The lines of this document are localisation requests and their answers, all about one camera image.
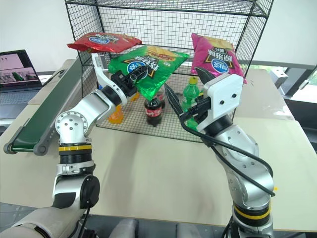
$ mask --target laptop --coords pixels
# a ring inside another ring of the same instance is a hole
[[[41,87],[25,50],[0,53],[0,120],[15,119]]]

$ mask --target green chip bag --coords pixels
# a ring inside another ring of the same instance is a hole
[[[143,46],[134,51],[121,55],[110,61],[110,73],[118,70],[124,75],[139,66],[148,65],[149,73],[136,82],[138,91],[151,100],[171,74],[189,57],[188,54],[169,51],[157,46]]]

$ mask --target laptop screen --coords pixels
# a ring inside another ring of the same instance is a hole
[[[0,90],[41,85],[25,50],[0,53]]]

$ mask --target pink chip bag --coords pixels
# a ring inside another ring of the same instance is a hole
[[[191,70],[193,74],[197,74],[195,67],[202,67],[215,77],[223,73],[235,73],[244,77],[230,42],[195,33],[192,33],[192,39],[195,51]]]

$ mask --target wire grid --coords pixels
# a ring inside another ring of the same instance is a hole
[[[239,59],[240,66],[244,75],[247,74],[251,64],[256,47],[262,35],[266,19],[259,17],[249,17],[245,31],[241,36],[239,48],[236,50],[236,56]]]
[[[231,42],[237,49],[244,75],[260,40],[271,4],[272,0],[66,1],[74,39],[93,31],[125,33],[142,39],[146,45],[187,53],[190,55],[188,61],[192,61],[191,33],[195,32]],[[79,52],[79,57],[82,64],[89,64],[90,54]],[[175,73],[191,74],[190,70],[182,67]]]
[[[103,31],[96,6],[67,4],[66,9],[74,40],[89,32]],[[89,64],[91,54],[78,51],[78,55],[81,64]]]
[[[109,8],[128,8],[163,11],[191,11],[250,15],[256,0],[68,0],[67,3],[97,5]],[[252,15],[266,16],[265,5],[256,4]]]
[[[99,127],[128,131],[137,134],[153,135],[165,138],[201,142],[200,138],[185,131],[180,125],[179,119],[170,107],[167,99],[162,110],[162,121],[156,127],[147,124],[147,116],[144,108],[145,99],[140,96],[135,102],[128,102],[122,107],[123,121],[120,124],[112,124],[108,119],[97,124]]]
[[[66,0],[73,37],[77,40],[89,32],[125,33],[137,37],[145,45],[156,45],[187,53],[190,58],[170,77],[168,84],[182,94],[191,75],[194,51],[191,33],[221,38],[236,49],[244,75],[254,56],[264,30],[273,0]],[[122,53],[105,53],[106,62]],[[83,96],[97,86],[91,55],[78,52],[82,63]],[[144,99],[122,108],[124,120],[111,124],[107,120],[98,126],[147,135],[200,142],[184,131],[178,118],[166,104],[160,125],[146,123]]]
[[[82,75],[84,84],[83,96],[86,96],[96,88],[97,78],[94,67],[89,65],[83,66]],[[168,81],[169,86],[178,94],[180,102],[183,100],[182,91],[188,84],[188,79],[188,76],[175,74]],[[140,96],[135,102],[128,102],[127,105],[123,106],[123,122],[121,124],[112,124],[106,119],[98,123],[97,126],[138,134],[201,142],[200,138],[188,133],[181,127],[179,119],[170,107],[167,99],[165,100],[165,108],[162,113],[162,122],[156,127],[147,124],[144,101],[145,99]]]

